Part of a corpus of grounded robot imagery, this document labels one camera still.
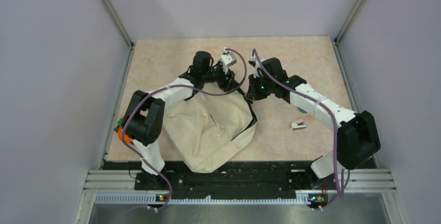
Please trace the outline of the beige canvas backpack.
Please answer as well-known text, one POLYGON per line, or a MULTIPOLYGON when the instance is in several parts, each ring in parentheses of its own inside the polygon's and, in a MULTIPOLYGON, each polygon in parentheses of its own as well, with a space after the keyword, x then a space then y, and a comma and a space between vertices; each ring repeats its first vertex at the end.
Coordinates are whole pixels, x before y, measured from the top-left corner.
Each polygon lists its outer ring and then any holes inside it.
POLYGON ((217 84, 165 110, 163 127, 194 173, 212 173, 251 143, 257 117, 241 89, 222 95, 217 84))

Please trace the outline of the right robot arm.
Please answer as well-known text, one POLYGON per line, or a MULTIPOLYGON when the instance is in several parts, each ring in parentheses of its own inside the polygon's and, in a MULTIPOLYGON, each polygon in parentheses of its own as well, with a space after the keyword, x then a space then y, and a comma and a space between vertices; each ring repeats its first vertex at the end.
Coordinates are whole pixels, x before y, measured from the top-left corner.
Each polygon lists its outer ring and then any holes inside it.
POLYGON ((333 149, 313 161, 305 174, 312 189, 320 188, 326 177, 342 169, 353 170, 377 153, 380 139, 373 115, 347 109, 312 88, 298 75, 289 77, 280 60, 252 55, 255 71, 249 76, 247 98, 258 101, 274 95, 300 108, 333 132, 333 149))

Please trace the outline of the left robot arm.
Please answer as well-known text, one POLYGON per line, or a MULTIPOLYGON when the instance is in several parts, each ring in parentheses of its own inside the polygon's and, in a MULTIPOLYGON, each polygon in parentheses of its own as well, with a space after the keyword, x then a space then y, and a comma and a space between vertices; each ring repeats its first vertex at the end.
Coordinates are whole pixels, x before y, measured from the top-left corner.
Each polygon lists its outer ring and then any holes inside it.
POLYGON ((204 91, 204 85, 217 83, 220 96, 236 91, 241 84, 235 80, 230 69, 237 58, 232 49, 225 48, 220 59, 214 62, 207 51, 196 52, 192 65, 171 83, 156 90, 138 90, 132 94, 120 126, 120 139, 142 162, 142 169, 148 173, 147 183, 154 189, 166 185, 167 176, 161 170, 165 166, 157 139, 161 133, 164 112, 167 108, 191 99, 197 93, 214 96, 204 91))

